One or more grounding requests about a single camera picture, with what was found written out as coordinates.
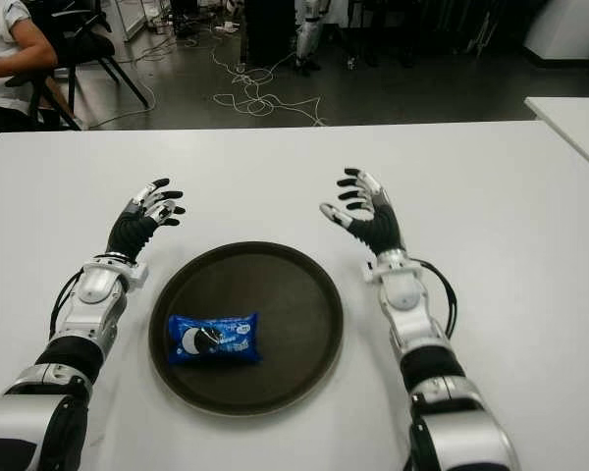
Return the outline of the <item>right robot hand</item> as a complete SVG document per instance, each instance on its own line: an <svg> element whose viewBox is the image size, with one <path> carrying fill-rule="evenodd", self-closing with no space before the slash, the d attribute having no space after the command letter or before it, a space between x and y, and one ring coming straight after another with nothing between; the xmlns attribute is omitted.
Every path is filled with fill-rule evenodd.
<svg viewBox="0 0 589 471"><path fill-rule="evenodd" d="M345 210L322 203L321 213L376 256L392 250L406 251L396 212L384 187L363 170L345 168L345 175L337 181L338 187L348 187L338 196L346 203Z"/></svg>

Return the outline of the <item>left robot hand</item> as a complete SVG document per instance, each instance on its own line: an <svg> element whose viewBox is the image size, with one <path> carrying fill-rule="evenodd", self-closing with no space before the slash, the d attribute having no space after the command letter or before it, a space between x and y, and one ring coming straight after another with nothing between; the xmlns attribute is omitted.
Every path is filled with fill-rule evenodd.
<svg viewBox="0 0 589 471"><path fill-rule="evenodd" d="M134 263L138 254L160 227L180 224L186 209L179 205L180 190L166 190L167 178L147 183L127 203L116 219L107 240L106 254Z"/></svg>

